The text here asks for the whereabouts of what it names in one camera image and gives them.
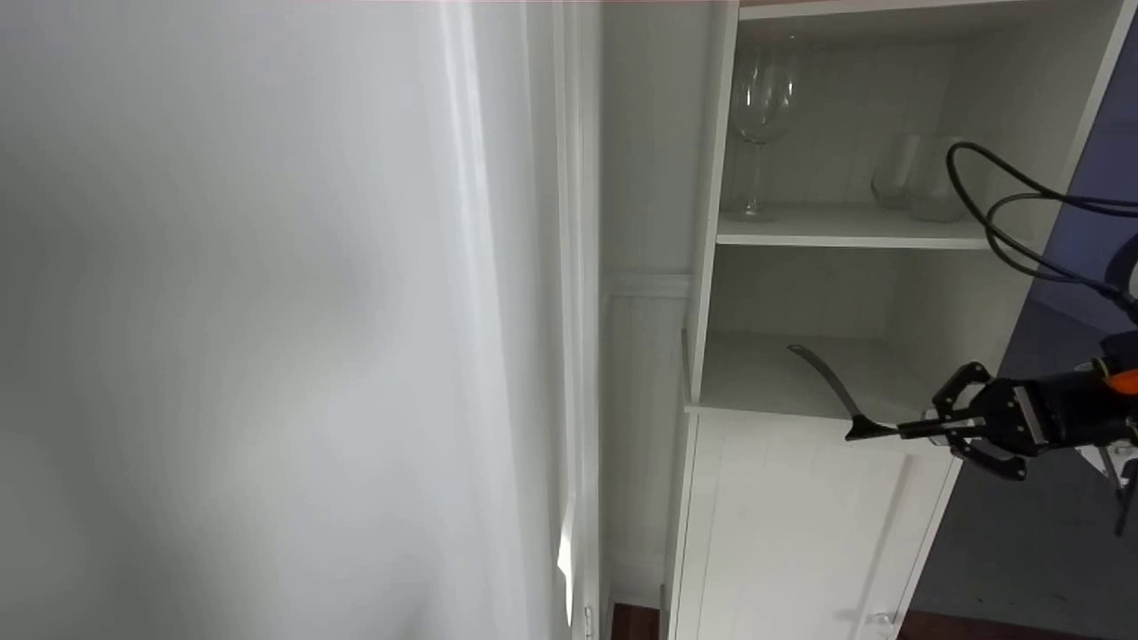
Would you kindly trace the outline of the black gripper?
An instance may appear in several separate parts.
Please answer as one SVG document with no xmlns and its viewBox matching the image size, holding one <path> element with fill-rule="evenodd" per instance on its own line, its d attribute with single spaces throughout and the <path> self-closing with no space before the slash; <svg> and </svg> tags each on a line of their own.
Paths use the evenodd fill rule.
<svg viewBox="0 0 1138 640">
<path fill-rule="evenodd" d="M 964 363 L 932 395 L 939 420 L 957 412 L 957 398 L 971 384 L 989 384 L 992 373 L 982 363 Z M 978 395 L 985 437 L 1017 455 L 1038 455 L 1049 448 L 1138 441 L 1134 402 L 1106 384 L 1099 370 L 1074 370 L 1056 377 L 996 377 Z M 950 437 L 950 452 L 1003 480 L 1024 480 L 1024 459 L 996 459 L 967 437 Z"/>
</svg>

